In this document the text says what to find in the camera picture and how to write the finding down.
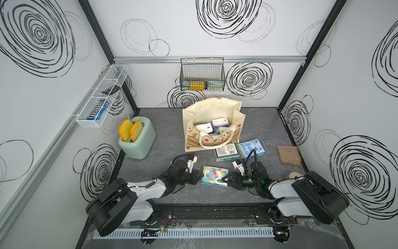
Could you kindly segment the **yellow toast slice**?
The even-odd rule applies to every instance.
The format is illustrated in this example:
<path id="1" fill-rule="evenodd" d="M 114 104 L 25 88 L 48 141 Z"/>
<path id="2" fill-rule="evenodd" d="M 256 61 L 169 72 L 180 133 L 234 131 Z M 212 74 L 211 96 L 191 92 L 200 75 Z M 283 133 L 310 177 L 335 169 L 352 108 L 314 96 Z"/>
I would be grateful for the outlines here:
<path id="1" fill-rule="evenodd" d="M 127 142 L 131 138 L 132 127 L 133 123 L 128 119 L 125 119 L 121 123 L 119 127 L 119 135 L 122 141 Z"/>
<path id="2" fill-rule="evenodd" d="M 130 132 L 130 137 L 132 142 L 135 142 L 138 139 L 138 136 L 142 132 L 142 129 L 143 129 L 143 123 L 140 120 L 137 120 L 133 124 Z"/>

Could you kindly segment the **black remote on shelf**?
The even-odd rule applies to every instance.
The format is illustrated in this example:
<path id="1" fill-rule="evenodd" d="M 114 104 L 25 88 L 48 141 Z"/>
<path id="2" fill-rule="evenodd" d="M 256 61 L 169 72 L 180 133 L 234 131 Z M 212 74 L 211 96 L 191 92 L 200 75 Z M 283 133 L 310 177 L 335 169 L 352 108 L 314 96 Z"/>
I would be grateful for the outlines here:
<path id="1" fill-rule="evenodd" d="M 115 93 L 117 93 L 121 88 L 119 86 L 113 86 L 113 87 L 109 87 L 108 89 L 102 91 L 102 94 L 106 95 L 106 96 L 111 96 Z"/>

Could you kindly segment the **green white tissue pack under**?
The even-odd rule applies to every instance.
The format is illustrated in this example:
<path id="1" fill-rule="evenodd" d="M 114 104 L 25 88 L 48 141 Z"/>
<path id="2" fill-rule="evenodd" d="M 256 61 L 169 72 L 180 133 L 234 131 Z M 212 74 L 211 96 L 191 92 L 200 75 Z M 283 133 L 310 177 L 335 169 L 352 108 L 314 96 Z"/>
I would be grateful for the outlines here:
<path id="1" fill-rule="evenodd" d="M 239 151 L 235 143 L 227 144 L 215 149 L 216 161 L 234 161 L 240 158 Z"/>

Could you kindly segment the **left yellow toast slice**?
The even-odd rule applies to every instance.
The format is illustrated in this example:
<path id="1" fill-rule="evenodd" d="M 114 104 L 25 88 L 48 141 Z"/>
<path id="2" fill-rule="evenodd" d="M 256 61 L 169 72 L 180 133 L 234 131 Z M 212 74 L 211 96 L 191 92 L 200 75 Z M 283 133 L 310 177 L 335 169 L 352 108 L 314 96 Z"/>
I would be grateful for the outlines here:
<path id="1" fill-rule="evenodd" d="M 131 138 L 132 127 L 133 123 L 128 119 L 125 119 L 121 123 L 119 127 L 119 135 L 122 141 L 127 142 Z"/>

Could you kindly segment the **light blue tissue pack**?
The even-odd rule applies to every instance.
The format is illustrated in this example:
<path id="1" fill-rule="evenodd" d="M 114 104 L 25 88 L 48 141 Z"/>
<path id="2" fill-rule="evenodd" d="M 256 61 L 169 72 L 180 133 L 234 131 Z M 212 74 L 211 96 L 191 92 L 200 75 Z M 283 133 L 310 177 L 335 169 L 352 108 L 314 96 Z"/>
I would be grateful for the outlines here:
<path id="1" fill-rule="evenodd" d="M 198 124 L 195 126 L 198 130 L 200 130 L 201 132 L 207 133 L 207 134 L 211 134 L 213 133 L 213 127 L 212 124 L 210 122 L 208 123 L 203 123 L 203 124 Z"/>

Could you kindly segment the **mint green toaster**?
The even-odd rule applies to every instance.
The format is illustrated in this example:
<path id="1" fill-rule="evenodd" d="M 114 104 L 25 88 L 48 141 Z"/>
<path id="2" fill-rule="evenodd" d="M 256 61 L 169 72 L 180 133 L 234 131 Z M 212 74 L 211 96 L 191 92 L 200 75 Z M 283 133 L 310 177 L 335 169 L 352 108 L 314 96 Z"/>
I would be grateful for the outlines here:
<path id="1" fill-rule="evenodd" d="M 143 159 L 152 147 L 156 131 L 149 118 L 136 116 L 121 123 L 119 135 L 119 145 L 125 155 L 132 159 Z"/>

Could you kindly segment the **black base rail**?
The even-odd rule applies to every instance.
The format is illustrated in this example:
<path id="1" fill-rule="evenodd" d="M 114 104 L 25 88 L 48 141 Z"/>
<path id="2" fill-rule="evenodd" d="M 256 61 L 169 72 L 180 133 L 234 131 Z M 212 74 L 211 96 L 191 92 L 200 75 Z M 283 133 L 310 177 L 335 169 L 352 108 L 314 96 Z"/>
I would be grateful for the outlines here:
<path id="1" fill-rule="evenodd" d="M 287 225 L 298 219 L 313 217 L 323 224 L 331 224 L 340 209 L 328 208 L 323 204 L 311 204 L 307 207 L 298 199 L 278 199 L 274 202 L 249 204 L 166 204 L 153 203 L 153 213 L 147 218 L 127 217 L 129 225 L 151 225 L 157 220 L 168 225 L 177 221 L 193 220 L 254 220 L 258 225 Z"/>

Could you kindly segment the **beige round disc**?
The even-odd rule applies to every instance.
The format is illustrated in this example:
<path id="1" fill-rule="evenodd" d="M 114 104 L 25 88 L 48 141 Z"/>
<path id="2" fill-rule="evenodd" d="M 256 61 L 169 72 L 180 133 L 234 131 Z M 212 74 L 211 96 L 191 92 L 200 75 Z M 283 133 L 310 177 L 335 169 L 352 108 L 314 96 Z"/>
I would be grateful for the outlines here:
<path id="1" fill-rule="evenodd" d="M 297 179 L 297 178 L 300 178 L 300 177 L 302 177 L 303 175 L 302 174 L 300 174 L 300 173 L 298 173 L 298 172 L 291 172 L 289 175 L 288 175 L 288 178 L 289 179 Z"/>

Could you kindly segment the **blue labelled tissue pack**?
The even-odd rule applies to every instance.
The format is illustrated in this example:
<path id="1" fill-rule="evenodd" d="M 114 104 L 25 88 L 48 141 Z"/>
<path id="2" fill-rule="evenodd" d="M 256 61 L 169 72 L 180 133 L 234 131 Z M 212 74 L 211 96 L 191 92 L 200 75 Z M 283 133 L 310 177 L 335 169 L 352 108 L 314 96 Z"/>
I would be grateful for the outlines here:
<path id="1" fill-rule="evenodd" d="M 253 149 L 256 150 L 257 156 L 261 156 L 265 153 L 265 150 L 258 139 L 242 142 L 238 145 L 241 158 L 247 158 Z"/>

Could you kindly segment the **floral canvas tote bag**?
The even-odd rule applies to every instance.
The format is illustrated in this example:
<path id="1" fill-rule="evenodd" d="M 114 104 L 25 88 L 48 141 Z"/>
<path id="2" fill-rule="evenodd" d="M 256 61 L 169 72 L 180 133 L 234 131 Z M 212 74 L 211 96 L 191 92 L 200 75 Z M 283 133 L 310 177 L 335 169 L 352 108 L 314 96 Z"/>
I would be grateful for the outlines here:
<path id="1" fill-rule="evenodd" d="M 246 115 L 241 101 L 209 98 L 182 110 L 186 152 L 238 144 Z"/>

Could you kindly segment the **blue candy packet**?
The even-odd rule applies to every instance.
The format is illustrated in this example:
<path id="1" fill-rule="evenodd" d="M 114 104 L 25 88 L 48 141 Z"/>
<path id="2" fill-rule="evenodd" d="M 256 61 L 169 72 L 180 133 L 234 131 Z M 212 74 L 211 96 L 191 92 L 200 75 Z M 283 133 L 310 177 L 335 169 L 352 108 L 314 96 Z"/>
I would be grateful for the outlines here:
<path id="1" fill-rule="evenodd" d="M 87 117 L 87 120 L 99 120 L 102 114 L 109 107 L 109 102 L 105 100 L 99 100 L 93 111 Z"/>

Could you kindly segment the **purple tissue pack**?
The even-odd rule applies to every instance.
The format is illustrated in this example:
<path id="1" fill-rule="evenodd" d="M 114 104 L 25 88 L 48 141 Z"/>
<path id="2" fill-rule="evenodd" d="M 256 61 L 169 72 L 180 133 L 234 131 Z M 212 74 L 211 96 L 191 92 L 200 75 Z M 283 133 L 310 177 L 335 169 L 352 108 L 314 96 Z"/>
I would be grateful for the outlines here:
<path id="1" fill-rule="evenodd" d="M 218 118 L 218 119 L 213 119 L 211 121 L 214 133 L 219 129 L 219 128 L 228 128 L 229 125 L 229 121 L 227 118 Z"/>

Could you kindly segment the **floral tissue pack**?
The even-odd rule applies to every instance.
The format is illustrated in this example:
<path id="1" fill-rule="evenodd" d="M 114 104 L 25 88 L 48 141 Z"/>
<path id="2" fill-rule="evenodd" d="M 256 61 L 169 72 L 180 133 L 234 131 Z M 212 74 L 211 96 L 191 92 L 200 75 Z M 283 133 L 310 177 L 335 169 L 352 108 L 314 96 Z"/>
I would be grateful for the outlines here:
<path id="1" fill-rule="evenodd" d="M 221 179 L 229 174 L 229 170 L 225 168 L 217 168 L 204 166 L 202 183 L 213 186 L 227 187 L 227 183 Z"/>

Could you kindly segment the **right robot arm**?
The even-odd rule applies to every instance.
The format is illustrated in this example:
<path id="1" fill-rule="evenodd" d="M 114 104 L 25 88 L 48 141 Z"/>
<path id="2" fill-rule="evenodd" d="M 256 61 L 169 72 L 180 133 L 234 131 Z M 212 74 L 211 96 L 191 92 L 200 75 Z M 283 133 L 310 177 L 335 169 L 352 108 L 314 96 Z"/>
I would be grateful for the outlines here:
<path id="1" fill-rule="evenodd" d="M 218 182 L 240 191 L 253 188 L 256 195 L 274 200 L 268 210 L 274 223 L 300 216 L 331 224 L 350 205 L 345 194 L 314 171 L 293 178 L 273 180 L 259 161 L 253 161 L 250 169 L 240 160 L 233 162 L 233 166 L 235 171 Z"/>

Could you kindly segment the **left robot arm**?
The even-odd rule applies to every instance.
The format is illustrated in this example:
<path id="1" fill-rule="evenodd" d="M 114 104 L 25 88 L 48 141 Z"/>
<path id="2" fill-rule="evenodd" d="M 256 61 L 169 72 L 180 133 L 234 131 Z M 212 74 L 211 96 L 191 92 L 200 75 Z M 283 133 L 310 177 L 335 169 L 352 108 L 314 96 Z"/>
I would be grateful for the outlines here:
<path id="1" fill-rule="evenodd" d="M 105 237 L 120 225 L 136 221 L 154 222 L 157 206 L 153 199 L 160 199 L 178 192 L 187 184 L 196 185 L 203 173 L 194 170 L 197 162 L 194 153 L 174 158 L 170 166 L 159 176 L 145 182 L 126 182 L 118 178 L 110 183 L 86 207 L 90 222 L 100 236 Z"/>

